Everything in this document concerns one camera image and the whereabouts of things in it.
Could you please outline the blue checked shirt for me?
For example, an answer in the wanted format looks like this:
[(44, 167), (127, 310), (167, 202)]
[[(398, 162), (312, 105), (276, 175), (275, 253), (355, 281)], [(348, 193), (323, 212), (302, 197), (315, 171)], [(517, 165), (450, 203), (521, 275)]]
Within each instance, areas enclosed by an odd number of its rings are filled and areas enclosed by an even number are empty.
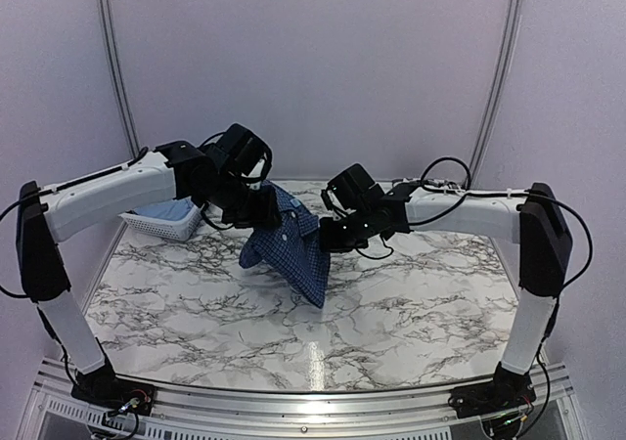
[(310, 304), (325, 304), (331, 257), (320, 248), (320, 218), (280, 186), (265, 181), (276, 194), (282, 224), (273, 230), (256, 228), (244, 244), (239, 264), (250, 269), (265, 263)]

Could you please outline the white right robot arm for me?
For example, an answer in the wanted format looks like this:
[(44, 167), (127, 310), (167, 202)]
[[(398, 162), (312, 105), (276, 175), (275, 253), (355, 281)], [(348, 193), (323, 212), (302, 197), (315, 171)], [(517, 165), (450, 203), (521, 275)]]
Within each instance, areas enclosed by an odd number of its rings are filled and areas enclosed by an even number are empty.
[(443, 182), (404, 180), (384, 190), (366, 174), (335, 177), (322, 190), (330, 216), (321, 220), (321, 248), (367, 247), (396, 234), (452, 232), (506, 241), (518, 250), (518, 305), (509, 340), (484, 399), (506, 408), (530, 382), (529, 371), (550, 337), (566, 286), (573, 236), (552, 189), (478, 191)]

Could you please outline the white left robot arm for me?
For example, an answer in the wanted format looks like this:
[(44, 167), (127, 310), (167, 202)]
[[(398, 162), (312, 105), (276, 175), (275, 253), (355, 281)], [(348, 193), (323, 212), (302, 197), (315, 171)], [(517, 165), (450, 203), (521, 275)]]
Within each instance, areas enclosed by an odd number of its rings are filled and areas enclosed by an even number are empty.
[(213, 205), (226, 225), (276, 228), (275, 192), (264, 185), (270, 147), (240, 126), (198, 147), (175, 141), (140, 158), (40, 187), (26, 183), (16, 207), (16, 249), (22, 290), (34, 303), (79, 373), (77, 385), (104, 406), (122, 399), (123, 384), (71, 293), (59, 245), (124, 212), (171, 199)]

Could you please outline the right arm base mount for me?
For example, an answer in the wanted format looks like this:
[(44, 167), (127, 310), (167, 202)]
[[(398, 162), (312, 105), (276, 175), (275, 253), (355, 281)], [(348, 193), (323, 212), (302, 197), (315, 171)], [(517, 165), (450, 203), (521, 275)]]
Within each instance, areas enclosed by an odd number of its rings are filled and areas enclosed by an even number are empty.
[(515, 390), (507, 385), (484, 382), (453, 388), (448, 406), (455, 411), (457, 418), (470, 418), (530, 406), (536, 399), (532, 385)]

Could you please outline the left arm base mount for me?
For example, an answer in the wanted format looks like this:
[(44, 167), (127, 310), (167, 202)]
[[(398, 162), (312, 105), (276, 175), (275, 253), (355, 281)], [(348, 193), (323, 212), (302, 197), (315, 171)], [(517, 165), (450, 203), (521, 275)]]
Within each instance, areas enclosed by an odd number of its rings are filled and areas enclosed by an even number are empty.
[(134, 413), (139, 416), (152, 412), (156, 394), (157, 389), (151, 384), (123, 378), (99, 386), (75, 384), (70, 391), (72, 398), (107, 408), (116, 415)]

